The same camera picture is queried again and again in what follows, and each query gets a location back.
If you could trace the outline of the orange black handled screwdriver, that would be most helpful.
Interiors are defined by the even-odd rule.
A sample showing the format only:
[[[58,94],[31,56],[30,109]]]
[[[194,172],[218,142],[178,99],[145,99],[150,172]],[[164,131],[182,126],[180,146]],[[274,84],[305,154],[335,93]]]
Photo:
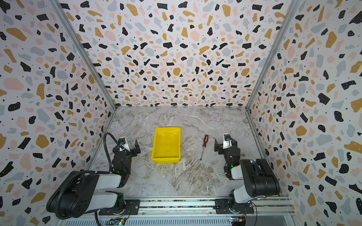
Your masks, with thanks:
[[[208,139],[209,139],[209,136],[208,136],[208,135],[205,135],[205,136],[204,136],[204,139],[203,139],[203,145],[202,145],[203,150],[202,150],[202,154],[201,154],[201,157],[200,157],[200,161],[202,160],[202,157],[203,157],[204,150],[205,150],[205,148],[206,148]]]

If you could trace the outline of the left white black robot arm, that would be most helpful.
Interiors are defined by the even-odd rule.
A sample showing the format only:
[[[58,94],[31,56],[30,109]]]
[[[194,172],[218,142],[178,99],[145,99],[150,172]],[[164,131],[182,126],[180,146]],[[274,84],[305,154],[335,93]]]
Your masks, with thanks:
[[[47,202],[46,210],[59,219],[78,218],[86,213],[101,211],[118,215],[131,214],[123,193],[116,188],[125,186],[131,174],[132,158],[141,153],[138,142],[129,148],[120,138],[113,148],[111,171],[73,171]]]

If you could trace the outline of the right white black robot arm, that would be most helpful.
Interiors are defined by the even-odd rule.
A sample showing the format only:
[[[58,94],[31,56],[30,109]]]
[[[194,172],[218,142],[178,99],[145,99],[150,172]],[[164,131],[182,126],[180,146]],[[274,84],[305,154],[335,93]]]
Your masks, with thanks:
[[[244,182],[240,188],[232,190],[228,198],[215,200],[217,214],[253,213],[252,201],[280,193],[280,184],[267,160],[243,159],[237,141],[229,134],[224,136],[221,144],[215,142],[214,151],[225,159],[223,169],[226,178]]]

